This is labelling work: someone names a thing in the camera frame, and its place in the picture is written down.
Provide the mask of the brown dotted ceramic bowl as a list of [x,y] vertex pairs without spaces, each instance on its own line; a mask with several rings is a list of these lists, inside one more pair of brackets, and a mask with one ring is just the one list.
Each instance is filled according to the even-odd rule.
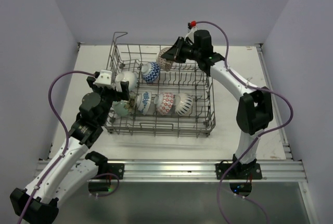
[[157,54],[156,62],[159,64],[160,68],[166,72],[169,72],[173,66],[173,61],[162,58],[162,55],[166,53],[170,47],[165,47],[160,50]]

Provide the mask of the blue zigzag ceramic bowl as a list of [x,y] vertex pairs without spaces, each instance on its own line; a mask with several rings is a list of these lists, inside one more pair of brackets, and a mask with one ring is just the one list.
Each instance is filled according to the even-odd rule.
[[148,84],[156,82],[159,79],[160,70],[157,62],[145,63],[141,68],[143,80]]

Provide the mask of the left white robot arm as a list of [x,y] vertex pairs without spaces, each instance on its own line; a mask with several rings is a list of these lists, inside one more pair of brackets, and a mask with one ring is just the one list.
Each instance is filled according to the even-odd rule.
[[10,195],[18,222],[53,223],[61,206],[89,179],[108,175],[107,158],[89,149],[103,132],[113,102],[129,99],[129,82],[113,86],[109,74],[89,74],[87,93],[76,121],[65,131],[65,141],[53,159],[24,189]]

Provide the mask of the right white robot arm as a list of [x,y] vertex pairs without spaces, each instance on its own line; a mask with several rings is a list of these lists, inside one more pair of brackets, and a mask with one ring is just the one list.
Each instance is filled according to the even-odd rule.
[[231,164],[219,163],[220,179],[241,179],[257,169],[258,141],[273,120],[272,99],[264,88],[255,88],[228,67],[226,57],[213,49],[207,30],[196,30],[179,37],[174,45],[160,53],[160,57],[174,63],[193,60],[206,75],[225,87],[237,100],[237,125],[240,128],[238,148]]

